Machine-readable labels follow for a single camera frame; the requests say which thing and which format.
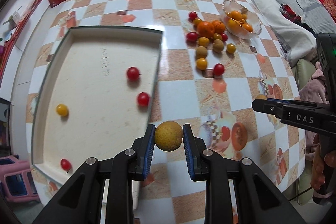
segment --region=pink plastic stool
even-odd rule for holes
[[[8,202],[39,200],[27,160],[14,156],[0,158],[0,181]]]

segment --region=table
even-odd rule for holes
[[[298,89],[280,43],[265,19],[251,0],[236,1],[257,13],[262,32],[249,41],[226,32],[227,43],[236,45],[233,57],[208,50],[208,67],[222,63],[226,68],[223,78],[215,81],[196,70],[196,45],[186,43],[185,35],[194,28],[188,21],[190,11],[196,11],[203,20],[217,20],[223,0],[67,0],[50,27],[31,79],[26,115],[28,151],[39,89],[68,27],[126,25],[159,29],[164,31],[164,38],[151,122],[156,126],[168,120],[190,123],[194,135],[203,138],[209,132],[221,138],[227,128],[230,131],[235,123],[242,123],[246,131],[236,131],[236,142],[230,133],[228,140],[209,145],[231,159],[250,157],[284,191],[305,167],[305,131],[255,113],[251,102],[260,93],[299,100]],[[239,146],[240,138],[247,138],[245,146]],[[46,204],[60,186],[34,167],[32,175],[41,202]],[[203,223],[205,187],[205,182],[190,180],[182,146],[174,152],[155,148],[150,179],[142,183],[135,217],[145,224]]]

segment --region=red pillow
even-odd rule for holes
[[[336,23],[336,0],[319,0]]]

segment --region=glass bowl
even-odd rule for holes
[[[247,31],[240,25],[239,21],[228,17],[226,13],[231,13],[232,11],[239,11],[242,14],[246,14],[246,23],[252,26],[253,32]],[[251,39],[253,37],[257,37],[261,33],[261,23],[257,14],[250,12],[244,6],[233,0],[224,0],[220,18],[224,22],[227,30],[241,39]]]

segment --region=floor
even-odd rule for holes
[[[16,72],[16,80],[12,92],[12,113],[11,113],[11,131],[16,139],[26,143],[26,102],[32,77],[34,64],[37,59],[38,50],[43,43],[43,39],[58,14],[62,5],[54,8],[48,8],[42,19],[34,30],[22,55],[18,70]],[[325,215],[327,207],[322,207],[314,203],[308,203],[305,206],[293,206],[303,216],[307,223],[318,223]],[[40,203],[25,203],[13,205],[13,210],[19,220],[25,223],[31,223],[42,209]]]

